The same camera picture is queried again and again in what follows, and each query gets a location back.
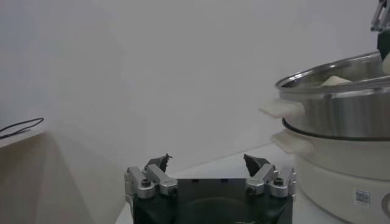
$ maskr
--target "white pot handle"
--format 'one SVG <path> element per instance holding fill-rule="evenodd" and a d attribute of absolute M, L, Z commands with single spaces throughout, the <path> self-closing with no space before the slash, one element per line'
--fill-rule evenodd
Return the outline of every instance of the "white pot handle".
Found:
<path fill-rule="evenodd" d="M 273 118 L 293 118 L 305 115 L 305 107 L 300 102 L 275 99 L 259 110 Z"/>
<path fill-rule="evenodd" d="M 309 155 L 314 152 L 313 144 L 300 138 L 288 130 L 283 130 L 271 136 L 271 141 L 289 155 Z"/>

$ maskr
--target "table surface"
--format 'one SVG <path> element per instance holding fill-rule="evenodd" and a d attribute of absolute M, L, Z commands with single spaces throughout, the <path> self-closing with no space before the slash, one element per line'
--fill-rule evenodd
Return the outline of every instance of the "table surface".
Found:
<path fill-rule="evenodd" d="M 266 158 L 279 169 L 283 166 L 293 166 L 294 158 L 284 153 L 274 144 L 245 152 L 248 155 Z M 177 173 L 168 173 L 174 178 L 247 178 L 249 176 L 243 159 L 244 153 L 238 153 L 215 161 L 191 167 Z M 345 224 L 342 220 L 327 213 L 298 189 L 294 202 L 293 224 Z M 130 206 L 128 203 L 122 209 L 115 224 L 132 224 Z"/>

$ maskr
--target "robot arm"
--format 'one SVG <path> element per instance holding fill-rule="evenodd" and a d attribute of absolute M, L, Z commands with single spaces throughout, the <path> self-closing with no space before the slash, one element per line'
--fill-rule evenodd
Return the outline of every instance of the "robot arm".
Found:
<path fill-rule="evenodd" d="M 371 21 L 371 31 L 379 33 L 377 49 L 383 60 L 382 71 L 390 74 L 390 5 L 387 6 L 387 0 L 379 0 Z"/>

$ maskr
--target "screw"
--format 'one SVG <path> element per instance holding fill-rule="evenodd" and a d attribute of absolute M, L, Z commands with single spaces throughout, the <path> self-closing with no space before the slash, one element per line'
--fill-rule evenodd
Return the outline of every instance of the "screw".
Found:
<path fill-rule="evenodd" d="M 151 182 L 149 179 L 143 179 L 143 180 L 141 181 L 141 186 L 142 186 L 142 187 L 150 187 L 151 184 L 152 184 L 152 182 Z"/>
<path fill-rule="evenodd" d="M 276 185 L 276 186 L 282 186 L 282 185 L 284 185 L 283 179 L 280 178 L 280 177 L 275 178 L 275 179 L 274 179 L 274 185 Z"/>
<path fill-rule="evenodd" d="M 177 188 L 171 188 L 169 191 L 168 191 L 168 195 L 171 197 L 171 198 L 177 198 L 177 195 L 179 194 Z"/>
<path fill-rule="evenodd" d="M 256 190 L 255 190 L 254 188 L 252 188 L 252 187 L 248 187 L 248 188 L 246 189 L 246 194 L 247 194 L 248 196 L 254 196 L 254 195 L 256 194 Z"/>

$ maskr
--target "white wall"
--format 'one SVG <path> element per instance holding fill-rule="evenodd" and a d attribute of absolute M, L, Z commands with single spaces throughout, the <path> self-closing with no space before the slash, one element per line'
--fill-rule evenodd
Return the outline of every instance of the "white wall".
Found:
<path fill-rule="evenodd" d="M 267 144 L 281 125 L 257 109 L 274 83 L 373 51 L 376 3 L 1 1 L 0 125 L 49 127 L 0 153 L 0 220 L 113 223 L 130 164 Z"/>

